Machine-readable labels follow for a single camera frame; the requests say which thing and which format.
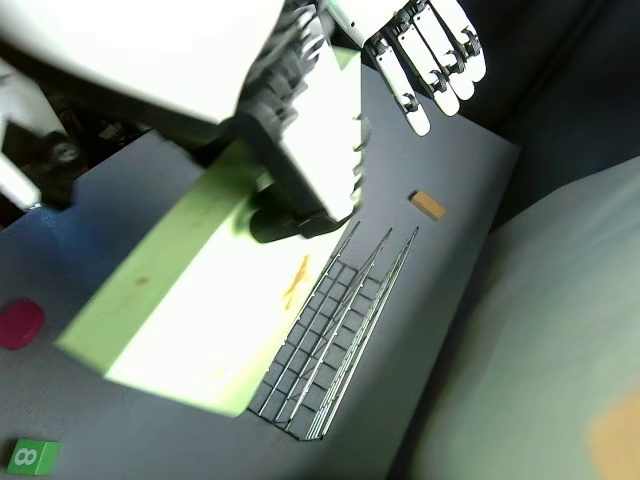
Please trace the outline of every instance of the red lid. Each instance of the red lid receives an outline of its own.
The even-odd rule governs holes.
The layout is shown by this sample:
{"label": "red lid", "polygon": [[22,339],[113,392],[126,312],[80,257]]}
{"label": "red lid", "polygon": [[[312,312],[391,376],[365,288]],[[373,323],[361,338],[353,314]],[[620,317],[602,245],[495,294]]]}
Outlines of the red lid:
{"label": "red lid", "polygon": [[44,324],[44,312],[31,300],[18,300],[0,312],[0,347],[26,347]]}

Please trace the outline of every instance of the gray table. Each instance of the gray table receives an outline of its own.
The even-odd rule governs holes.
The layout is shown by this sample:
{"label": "gray table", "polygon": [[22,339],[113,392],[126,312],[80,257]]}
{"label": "gray table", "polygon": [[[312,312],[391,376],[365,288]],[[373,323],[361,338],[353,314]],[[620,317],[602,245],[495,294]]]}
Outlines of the gray table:
{"label": "gray table", "polygon": [[[299,443],[249,412],[225,418],[111,384],[52,346],[200,173],[149,134],[82,177],[77,206],[33,211],[0,233],[0,305],[29,297],[48,320],[28,348],[0,351],[0,446],[7,453],[17,437],[58,440],[56,477],[66,480],[385,476],[517,149],[464,118],[444,117],[429,101],[432,131],[419,138],[377,74],[363,69],[363,84],[374,136],[358,248],[348,260],[363,260],[389,227],[390,256],[416,225],[420,233],[329,436]],[[443,220],[434,223],[409,204],[416,189],[448,207]]]}

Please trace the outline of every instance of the metal grid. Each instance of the metal grid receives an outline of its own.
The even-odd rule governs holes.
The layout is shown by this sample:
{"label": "metal grid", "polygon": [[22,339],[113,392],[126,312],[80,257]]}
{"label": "metal grid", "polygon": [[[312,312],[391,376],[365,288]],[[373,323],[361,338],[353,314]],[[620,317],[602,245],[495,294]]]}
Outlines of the metal grid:
{"label": "metal grid", "polygon": [[391,230],[355,268],[341,257],[357,227],[325,267],[249,406],[298,440],[327,433],[418,232],[376,280],[371,271]]}

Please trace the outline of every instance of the green cube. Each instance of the green cube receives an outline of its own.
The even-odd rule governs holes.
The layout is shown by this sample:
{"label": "green cube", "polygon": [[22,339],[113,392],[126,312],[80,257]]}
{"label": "green cube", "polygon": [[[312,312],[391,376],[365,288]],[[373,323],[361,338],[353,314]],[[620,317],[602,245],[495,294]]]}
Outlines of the green cube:
{"label": "green cube", "polygon": [[7,472],[16,475],[49,475],[58,456],[58,442],[21,438],[13,449]]}

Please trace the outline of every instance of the wire rack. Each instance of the wire rack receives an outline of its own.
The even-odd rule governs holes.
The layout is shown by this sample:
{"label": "wire rack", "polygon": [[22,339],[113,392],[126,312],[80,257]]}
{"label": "wire rack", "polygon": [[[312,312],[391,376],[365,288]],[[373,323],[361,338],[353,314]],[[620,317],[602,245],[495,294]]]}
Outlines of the wire rack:
{"label": "wire rack", "polygon": [[298,440],[320,440],[329,430],[418,233],[377,280],[371,272],[391,229],[356,268],[342,256],[358,225],[327,263],[249,406]]}

